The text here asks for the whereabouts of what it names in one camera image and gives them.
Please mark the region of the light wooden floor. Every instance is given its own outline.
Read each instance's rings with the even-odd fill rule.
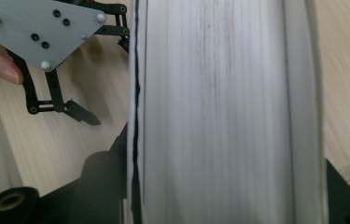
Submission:
[[[107,2],[129,6],[131,0]],[[350,180],[350,0],[316,2],[324,146],[327,158]],[[92,152],[110,148],[128,118],[128,55],[116,42],[115,37],[93,37],[59,69],[64,100],[73,98],[97,115],[99,127],[57,113],[31,116],[23,88],[0,79],[0,114],[25,186],[48,193],[77,178]],[[32,73],[40,97],[49,97],[43,74]]]
[[[350,0],[318,0],[327,158],[350,184]]]

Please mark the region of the black screw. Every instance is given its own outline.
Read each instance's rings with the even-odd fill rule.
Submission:
[[[41,43],[41,47],[43,47],[43,49],[49,49],[49,43],[44,41]]]
[[[60,18],[61,17],[61,11],[58,10],[58,9],[53,10],[52,14],[56,18]]]
[[[64,19],[64,20],[63,20],[63,25],[65,25],[65,26],[70,25],[70,20]]]
[[[34,41],[37,41],[40,39],[40,36],[38,36],[38,34],[32,34],[30,35],[30,37],[34,40]]]

